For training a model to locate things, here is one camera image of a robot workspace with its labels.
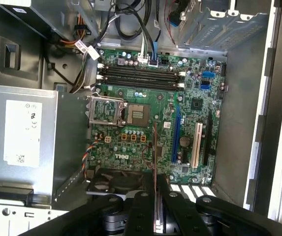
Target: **green circuit board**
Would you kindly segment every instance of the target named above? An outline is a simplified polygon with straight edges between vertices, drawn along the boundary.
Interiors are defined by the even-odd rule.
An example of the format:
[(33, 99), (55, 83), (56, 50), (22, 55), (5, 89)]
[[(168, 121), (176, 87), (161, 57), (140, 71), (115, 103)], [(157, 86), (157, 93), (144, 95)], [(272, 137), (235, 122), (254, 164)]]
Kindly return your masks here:
[[(100, 62), (105, 66), (118, 65), (125, 60), (122, 68), (128, 67), (127, 60), (137, 61), (138, 52), (104, 50)], [(102, 134), (107, 140), (99, 142), (92, 150), (89, 166), (100, 166), (127, 171), (146, 171), (152, 166), (154, 124), (157, 126), (157, 170), (170, 176), (172, 183), (197, 183), (208, 185), (212, 182), (219, 118), (223, 99), (226, 64), (210, 59), (183, 58), (169, 55), (158, 56), (158, 67), (138, 64), (138, 68), (156, 71), (185, 72), (181, 78), (184, 88), (165, 91), (153, 88), (138, 88), (102, 84), (99, 94), (122, 98), (131, 110), (124, 110), (125, 119), (135, 118), (138, 123), (127, 123), (123, 127), (92, 124), (91, 142)], [(213, 73), (213, 78), (204, 78), (203, 72)], [(202, 81), (209, 81), (209, 89), (201, 87)], [(97, 103), (94, 118), (110, 121), (115, 112), (113, 103)], [(177, 158), (173, 159), (177, 118), (180, 119), (177, 139)], [(199, 164), (191, 167), (195, 126), (203, 123)], [(207, 125), (211, 131), (207, 134)]]

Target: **power supply label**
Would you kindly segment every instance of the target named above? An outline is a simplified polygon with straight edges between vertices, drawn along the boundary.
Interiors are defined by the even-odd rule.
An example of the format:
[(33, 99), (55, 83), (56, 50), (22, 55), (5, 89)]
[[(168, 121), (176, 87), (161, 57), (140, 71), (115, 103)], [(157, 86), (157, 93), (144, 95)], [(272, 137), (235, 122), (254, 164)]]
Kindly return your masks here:
[(38, 167), (42, 103), (6, 101), (4, 161), (8, 165)]

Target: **mounting screw hole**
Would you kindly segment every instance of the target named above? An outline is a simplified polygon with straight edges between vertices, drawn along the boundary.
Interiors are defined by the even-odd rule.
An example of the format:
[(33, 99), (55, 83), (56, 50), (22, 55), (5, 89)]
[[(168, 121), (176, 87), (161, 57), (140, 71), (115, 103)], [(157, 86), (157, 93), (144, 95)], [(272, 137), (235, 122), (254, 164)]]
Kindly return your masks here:
[(10, 213), (11, 213), (11, 211), (8, 208), (4, 208), (3, 211), (2, 211), (2, 214), (5, 215), (5, 216), (9, 216)]

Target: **black expansion slot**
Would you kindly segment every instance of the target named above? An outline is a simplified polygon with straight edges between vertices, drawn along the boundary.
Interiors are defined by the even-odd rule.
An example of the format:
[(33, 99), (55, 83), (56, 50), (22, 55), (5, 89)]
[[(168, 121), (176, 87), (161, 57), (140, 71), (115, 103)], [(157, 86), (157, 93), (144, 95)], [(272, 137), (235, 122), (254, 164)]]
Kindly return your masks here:
[(208, 120), (205, 127), (205, 139), (204, 139), (204, 147), (203, 147), (203, 159), (202, 164), (204, 166), (208, 165), (209, 153), (210, 153), (210, 145), (212, 139), (212, 112), (209, 111)]

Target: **pcie slot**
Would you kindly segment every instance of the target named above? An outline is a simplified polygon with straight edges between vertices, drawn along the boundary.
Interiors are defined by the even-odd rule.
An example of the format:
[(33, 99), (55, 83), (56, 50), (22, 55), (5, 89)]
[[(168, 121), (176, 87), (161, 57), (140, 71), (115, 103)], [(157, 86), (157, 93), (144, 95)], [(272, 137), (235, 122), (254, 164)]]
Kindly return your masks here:
[(125, 67), (108, 66), (108, 67), (106, 67), (106, 69), (116, 69), (116, 70), (119, 70), (119, 71), (130, 70), (130, 71), (136, 71), (136, 72), (151, 72), (151, 73), (154, 73), (154, 74), (175, 76), (175, 72), (160, 71), (160, 70), (147, 70), (147, 69), (141, 69), (141, 68), (135, 68), (135, 67), (127, 67), (127, 66), (125, 66)]
[(203, 147), (202, 164), (204, 166), (208, 165), (211, 138), (212, 138), (212, 123), (213, 123), (212, 113), (209, 112), (208, 121), (206, 123), (206, 128), (205, 128), (205, 138), (204, 138), (204, 147)]
[(177, 152), (179, 147), (179, 136), (180, 136), (180, 127), (181, 127), (181, 114), (180, 108), (176, 109), (176, 121), (175, 121), (175, 129), (174, 129), (174, 142), (172, 146), (172, 157), (171, 162), (177, 162)]
[(154, 75), (154, 74), (135, 74), (126, 71), (107, 71), (106, 73), (101, 73), (103, 76), (119, 76), (119, 77), (126, 77), (126, 78), (136, 78), (136, 79), (146, 79), (146, 80), (162, 80), (162, 81), (178, 81), (178, 78), (167, 78), (161, 75)]
[(144, 89), (157, 89), (157, 90), (166, 90), (166, 91), (177, 91), (179, 90), (178, 87), (173, 85), (169, 86), (168, 84), (149, 84), (148, 82), (141, 82), (141, 81), (123, 81), (118, 78), (115, 79), (108, 79), (104, 81), (107, 85), (115, 85), (115, 86), (122, 86), (122, 87), (135, 87), (135, 88), (144, 88)]
[(203, 128), (202, 123), (195, 124), (195, 132), (194, 132), (193, 146), (192, 146), (192, 156), (191, 156), (191, 161), (190, 161), (190, 164), (193, 168), (197, 168), (199, 165), (202, 128)]

